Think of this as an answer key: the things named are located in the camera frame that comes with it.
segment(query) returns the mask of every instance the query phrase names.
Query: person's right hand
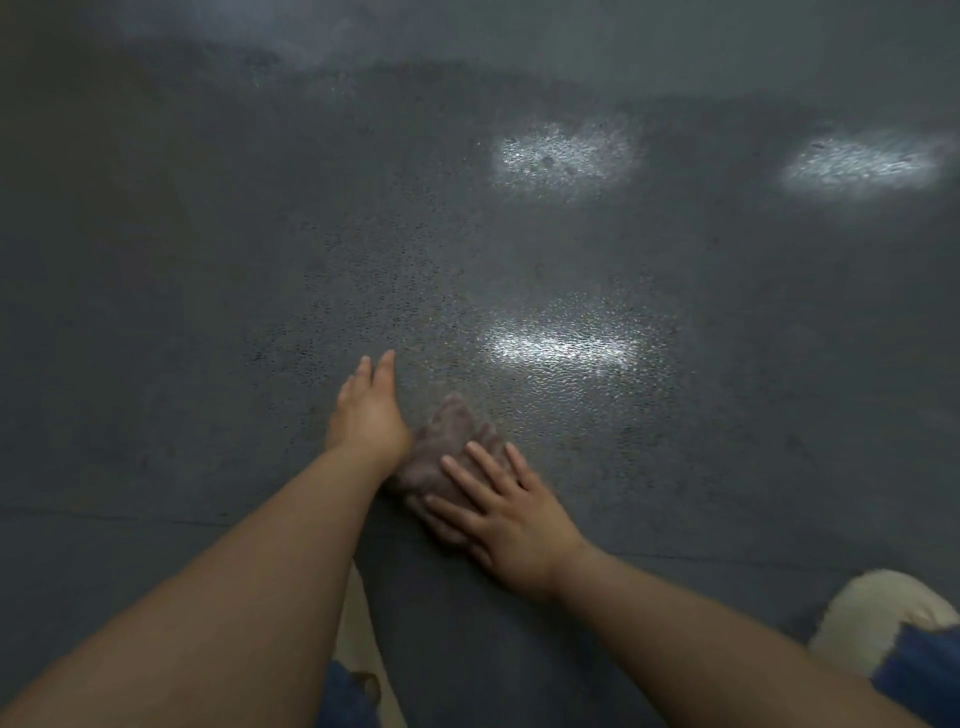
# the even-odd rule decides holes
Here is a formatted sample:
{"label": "person's right hand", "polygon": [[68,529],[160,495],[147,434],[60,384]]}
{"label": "person's right hand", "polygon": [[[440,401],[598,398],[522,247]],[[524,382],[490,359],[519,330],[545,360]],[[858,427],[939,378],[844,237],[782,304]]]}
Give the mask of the person's right hand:
{"label": "person's right hand", "polygon": [[452,457],[441,463],[480,513],[436,496],[425,498],[427,507],[470,536],[474,541],[470,555],[505,586],[533,598],[555,597],[561,573],[590,547],[587,540],[516,447],[506,447],[512,473],[477,443],[468,443],[466,450],[492,486],[481,483]]}

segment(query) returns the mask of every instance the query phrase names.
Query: gray floor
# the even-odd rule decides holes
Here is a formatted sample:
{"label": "gray floor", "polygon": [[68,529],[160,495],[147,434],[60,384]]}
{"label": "gray floor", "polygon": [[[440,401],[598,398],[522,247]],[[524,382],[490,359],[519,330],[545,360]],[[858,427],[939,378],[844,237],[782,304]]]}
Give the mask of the gray floor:
{"label": "gray floor", "polygon": [[[960,598],[951,3],[152,5],[0,34],[0,698],[387,346],[411,422],[464,392],[591,539],[770,624],[878,566]],[[392,503],[358,561],[412,726],[656,722]]]}

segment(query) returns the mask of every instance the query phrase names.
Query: textured floor surface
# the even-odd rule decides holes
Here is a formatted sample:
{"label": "textured floor surface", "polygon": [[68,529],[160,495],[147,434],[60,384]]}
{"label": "textured floor surface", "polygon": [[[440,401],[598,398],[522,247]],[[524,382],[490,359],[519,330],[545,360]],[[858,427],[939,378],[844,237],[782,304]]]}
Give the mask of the textured floor surface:
{"label": "textured floor surface", "polygon": [[[0,698],[388,346],[412,423],[463,392],[596,543],[767,623],[870,567],[960,598],[957,11],[541,5],[5,25]],[[411,726],[655,722],[392,503],[358,561]]]}

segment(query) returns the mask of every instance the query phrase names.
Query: finger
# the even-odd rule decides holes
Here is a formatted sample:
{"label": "finger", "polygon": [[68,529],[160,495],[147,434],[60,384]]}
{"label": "finger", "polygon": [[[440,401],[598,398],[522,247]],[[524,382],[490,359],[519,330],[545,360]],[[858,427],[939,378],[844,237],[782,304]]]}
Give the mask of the finger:
{"label": "finger", "polygon": [[393,349],[384,353],[376,365],[376,371],[373,373],[373,389],[382,392],[385,395],[392,395],[396,390],[394,363],[396,353]]}
{"label": "finger", "polygon": [[424,525],[426,525],[440,541],[450,546],[460,548],[466,548],[470,545],[471,541],[467,534],[463,531],[458,531],[443,519],[430,513],[420,495],[411,493],[403,499],[403,502],[407,508],[417,515],[417,518],[423,521]]}
{"label": "finger", "polygon": [[454,505],[449,500],[444,500],[438,496],[424,496],[423,502],[430,509],[433,515],[443,519],[454,528],[463,531],[468,536],[479,539],[484,532],[483,516],[473,513],[459,505]]}
{"label": "finger", "polygon": [[351,388],[353,394],[359,394],[370,387],[371,363],[368,356],[363,356],[357,365],[357,371],[353,373],[353,384]]}
{"label": "finger", "polygon": [[520,454],[516,445],[507,443],[505,450],[507,451],[507,458],[510,460],[510,465],[513,467],[514,473],[516,473],[516,479],[520,485],[528,491],[546,488],[540,481],[540,476],[534,473],[533,469],[527,463],[527,459]]}
{"label": "finger", "polygon": [[347,381],[341,385],[340,392],[337,394],[337,404],[343,404],[345,401],[347,401],[347,397],[350,396],[350,383],[352,381],[353,375],[350,375],[347,377]]}
{"label": "finger", "polygon": [[466,493],[469,499],[477,504],[477,508],[479,508],[481,512],[487,513],[498,506],[503,499],[493,488],[481,483],[449,455],[444,455],[444,457],[441,458],[440,465],[446,474],[452,477],[453,481],[460,486],[460,490]]}
{"label": "finger", "polygon": [[496,462],[496,458],[484,450],[479,443],[468,442],[464,449],[487,474],[493,488],[501,496],[508,495],[517,487],[513,476],[507,473],[503,466]]}
{"label": "finger", "polygon": [[490,553],[480,546],[479,544],[470,544],[467,546],[467,552],[476,559],[477,563],[480,564],[487,571],[493,571],[493,559],[490,557]]}

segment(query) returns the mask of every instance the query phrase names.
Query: beige fabric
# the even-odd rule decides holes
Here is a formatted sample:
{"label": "beige fabric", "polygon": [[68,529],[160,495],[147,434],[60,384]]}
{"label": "beige fabric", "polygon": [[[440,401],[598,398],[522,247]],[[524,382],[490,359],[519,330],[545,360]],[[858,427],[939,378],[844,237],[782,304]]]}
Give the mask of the beige fabric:
{"label": "beige fabric", "polygon": [[380,724],[383,728],[406,728],[406,721],[396,701],[394,689],[387,679],[387,670],[383,667],[380,649],[376,646],[373,623],[370,619],[370,607],[367,595],[363,591],[363,579],[350,563],[350,576],[347,580],[347,593],[344,595],[344,608],[340,613],[340,625],[337,628],[337,643],[333,647],[333,659],[341,663],[350,672],[372,672],[380,682]]}
{"label": "beige fabric", "polygon": [[870,677],[893,648],[902,623],[934,631],[960,623],[960,615],[912,576],[869,571],[832,600],[809,650],[839,670]]}

